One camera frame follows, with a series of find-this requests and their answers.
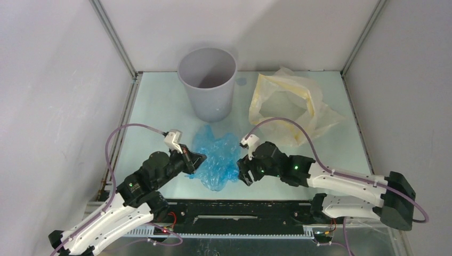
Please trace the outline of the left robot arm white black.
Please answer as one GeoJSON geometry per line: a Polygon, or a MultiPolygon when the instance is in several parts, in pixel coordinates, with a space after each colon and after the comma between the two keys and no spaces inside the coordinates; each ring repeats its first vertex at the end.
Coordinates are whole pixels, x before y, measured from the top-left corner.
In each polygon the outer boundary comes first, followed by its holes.
{"type": "Polygon", "coordinates": [[[120,183],[113,195],[71,230],[55,230],[48,236],[53,253],[98,255],[129,231],[168,217],[169,204],[159,189],[180,173],[193,174],[206,155],[191,152],[156,151],[142,166],[120,183]]]}

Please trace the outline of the translucent yellow-white trash bag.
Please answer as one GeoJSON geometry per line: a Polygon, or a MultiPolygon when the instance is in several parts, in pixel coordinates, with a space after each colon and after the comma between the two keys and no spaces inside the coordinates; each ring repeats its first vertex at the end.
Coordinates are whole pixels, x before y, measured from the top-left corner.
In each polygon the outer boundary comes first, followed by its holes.
{"type": "Polygon", "coordinates": [[[251,124],[257,125],[275,118],[275,121],[260,126],[264,137],[277,145],[297,147],[306,143],[307,139],[284,118],[303,127],[312,140],[345,120],[323,99],[322,90],[316,81],[296,76],[290,69],[281,67],[273,75],[258,76],[248,119],[251,124]]]}

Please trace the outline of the blue plastic trash bag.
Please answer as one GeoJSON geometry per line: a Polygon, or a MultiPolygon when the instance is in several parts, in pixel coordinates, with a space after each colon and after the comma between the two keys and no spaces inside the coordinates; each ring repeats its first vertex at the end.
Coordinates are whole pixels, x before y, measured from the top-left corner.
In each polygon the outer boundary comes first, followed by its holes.
{"type": "Polygon", "coordinates": [[[196,132],[192,146],[195,152],[207,158],[194,174],[187,174],[187,178],[199,179],[211,191],[221,191],[229,181],[238,181],[236,162],[241,148],[235,134],[227,132],[217,137],[210,125],[204,125],[196,132]]]}

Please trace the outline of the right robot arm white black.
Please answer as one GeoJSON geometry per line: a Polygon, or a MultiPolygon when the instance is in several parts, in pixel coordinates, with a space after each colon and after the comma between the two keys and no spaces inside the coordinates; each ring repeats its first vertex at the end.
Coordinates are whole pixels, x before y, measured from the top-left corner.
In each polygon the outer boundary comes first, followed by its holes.
{"type": "Polygon", "coordinates": [[[398,172],[360,175],[332,170],[328,173],[313,158],[286,155],[272,142],[265,142],[237,161],[238,177],[247,186],[264,176],[279,178],[293,187],[330,189],[340,195],[318,193],[311,202],[310,216],[323,223],[342,217],[370,218],[393,229],[410,231],[416,193],[398,172]]]}

